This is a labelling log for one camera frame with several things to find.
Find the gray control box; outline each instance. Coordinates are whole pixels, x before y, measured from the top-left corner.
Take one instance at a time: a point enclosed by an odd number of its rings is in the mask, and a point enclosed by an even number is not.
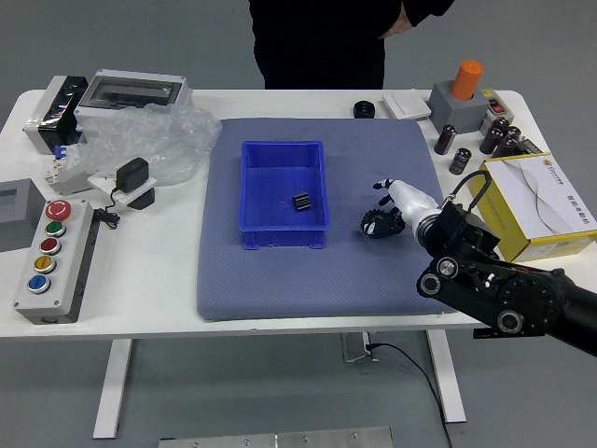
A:
[[[454,98],[451,94],[453,82],[437,82],[433,86],[428,103],[431,108],[429,119],[438,133],[446,124],[451,124],[458,133],[478,131],[489,108],[489,101],[479,90],[468,101]]]
[[[31,179],[0,183],[0,252],[31,245],[45,203]]]

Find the blue plastic bin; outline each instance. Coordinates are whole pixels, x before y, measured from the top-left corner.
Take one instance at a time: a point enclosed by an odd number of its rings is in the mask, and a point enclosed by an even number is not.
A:
[[[297,211],[292,198],[302,192],[309,194],[311,207]],[[329,224],[321,142],[243,143],[239,215],[243,248],[323,248]]]

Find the green button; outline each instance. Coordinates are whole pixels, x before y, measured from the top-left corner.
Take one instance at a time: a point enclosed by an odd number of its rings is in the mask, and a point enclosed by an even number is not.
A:
[[[60,221],[52,221],[46,226],[48,236],[60,237],[64,235],[66,227]]]

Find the black power adapter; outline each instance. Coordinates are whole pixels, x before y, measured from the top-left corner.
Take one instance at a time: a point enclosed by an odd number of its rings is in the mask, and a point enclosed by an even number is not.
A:
[[[149,178],[149,164],[145,159],[137,157],[116,171],[116,190],[123,193],[141,187]]]

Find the yellow box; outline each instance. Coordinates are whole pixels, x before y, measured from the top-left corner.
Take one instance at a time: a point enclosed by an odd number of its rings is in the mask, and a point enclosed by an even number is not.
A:
[[[580,252],[597,240],[597,222],[549,154],[485,161],[492,185],[478,208],[507,261],[548,259]],[[475,177],[473,195],[484,179]]]

